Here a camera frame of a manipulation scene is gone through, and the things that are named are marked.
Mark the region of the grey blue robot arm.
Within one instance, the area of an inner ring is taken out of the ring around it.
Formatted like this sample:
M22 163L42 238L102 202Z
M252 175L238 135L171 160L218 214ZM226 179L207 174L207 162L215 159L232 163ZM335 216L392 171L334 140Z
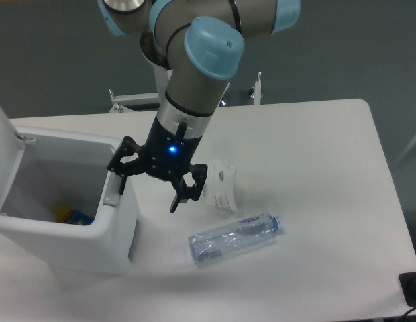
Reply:
M294 25L299 1L100 1L112 34L149 29L161 66L170 71L147 140L125 137L108 169L126 180L145 173L170 182L175 210L201 196L205 164L191 159L238 70L245 41Z

